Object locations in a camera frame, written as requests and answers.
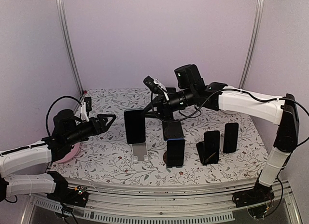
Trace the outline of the silver phone stand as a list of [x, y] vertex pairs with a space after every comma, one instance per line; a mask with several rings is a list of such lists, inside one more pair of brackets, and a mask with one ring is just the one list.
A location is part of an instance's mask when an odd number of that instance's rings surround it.
[[147, 143], [144, 142], [132, 144], [131, 148], [133, 154], [133, 163], [147, 162], [149, 160]]

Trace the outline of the black stand wooden base front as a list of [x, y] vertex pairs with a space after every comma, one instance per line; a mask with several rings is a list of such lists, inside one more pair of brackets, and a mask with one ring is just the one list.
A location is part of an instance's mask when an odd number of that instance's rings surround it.
[[168, 152], [164, 152], [163, 161], [166, 164], [166, 168], [181, 168], [184, 166], [184, 155], [168, 155]]

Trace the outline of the black folding phone stand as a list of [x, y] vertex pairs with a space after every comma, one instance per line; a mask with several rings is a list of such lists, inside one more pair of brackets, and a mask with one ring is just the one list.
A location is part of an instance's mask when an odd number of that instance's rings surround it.
[[220, 145], [213, 144], [206, 147], [203, 141], [196, 144], [198, 156], [202, 165], [218, 164]]

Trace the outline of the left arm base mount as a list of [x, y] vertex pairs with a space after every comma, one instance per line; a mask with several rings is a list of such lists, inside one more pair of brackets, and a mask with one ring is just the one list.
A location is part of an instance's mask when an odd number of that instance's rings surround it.
[[47, 194], [47, 198], [57, 201], [60, 204], [68, 204], [77, 207], [86, 207], [88, 202], [89, 193], [88, 188], [78, 185], [75, 188], [69, 188], [69, 183], [56, 171], [47, 172], [56, 183], [55, 189], [52, 193]]

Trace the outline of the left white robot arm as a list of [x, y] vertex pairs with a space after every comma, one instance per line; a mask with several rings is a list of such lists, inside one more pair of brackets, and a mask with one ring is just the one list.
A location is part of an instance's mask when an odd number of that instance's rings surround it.
[[46, 193], [50, 199], [67, 202], [72, 197], [68, 182], [56, 171], [37, 175], [17, 175], [16, 172], [39, 164], [63, 159], [75, 144], [91, 136], [103, 134], [116, 120], [114, 114], [95, 117], [74, 115], [70, 109], [58, 112], [53, 118], [54, 130], [49, 137], [19, 148], [0, 153], [0, 199], [22, 194]]

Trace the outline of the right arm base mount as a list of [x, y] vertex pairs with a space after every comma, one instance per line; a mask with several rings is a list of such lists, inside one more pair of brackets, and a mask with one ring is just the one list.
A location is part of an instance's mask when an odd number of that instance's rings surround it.
[[273, 201], [274, 198], [272, 186], [267, 187], [259, 183], [256, 183], [252, 189], [238, 191], [232, 195], [232, 201], [237, 208]]

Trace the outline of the black phone front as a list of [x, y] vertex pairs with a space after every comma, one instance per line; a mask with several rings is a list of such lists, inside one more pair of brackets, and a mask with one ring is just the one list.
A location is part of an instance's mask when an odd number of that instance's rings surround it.
[[207, 131], [204, 133], [203, 164], [217, 164], [220, 152], [220, 131]]

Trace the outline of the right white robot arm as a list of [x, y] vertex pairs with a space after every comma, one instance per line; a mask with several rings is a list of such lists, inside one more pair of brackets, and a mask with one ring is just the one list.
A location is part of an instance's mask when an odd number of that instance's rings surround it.
[[194, 64], [178, 67], [174, 71], [178, 82], [178, 90], [168, 89], [158, 79], [151, 76], [144, 78], [143, 83], [151, 92], [150, 103], [144, 109], [144, 114], [153, 116], [164, 125], [180, 125], [186, 120], [175, 119], [176, 111], [196, 105], [198, 110], [206, 108], [213, 111], [235, 112], [253, 118], [261, 133], [261, 137], [269, 143], [270, 126], [276, 130], [274, 143], [268, 148], [269, 157], [262, 169], [256, 186], [250, 191], [250, 199], [254, 203], [261, 202], [268, 195], [268, 188], [275, 178], [284, 170], [291, 154], [299, 143], [300, 104], [294, 95], [268, 95], [234, 87], [222, 82], [206, 84], [199, 69]]

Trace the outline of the blue phone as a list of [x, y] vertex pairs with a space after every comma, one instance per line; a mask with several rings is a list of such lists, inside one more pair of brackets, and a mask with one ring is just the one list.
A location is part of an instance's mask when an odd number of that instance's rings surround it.
[[162, 131], [163, 131], [164, 141], [168, 140], [168, 127], [169, 127], [169, 124], [167, 122], [162, 122]]

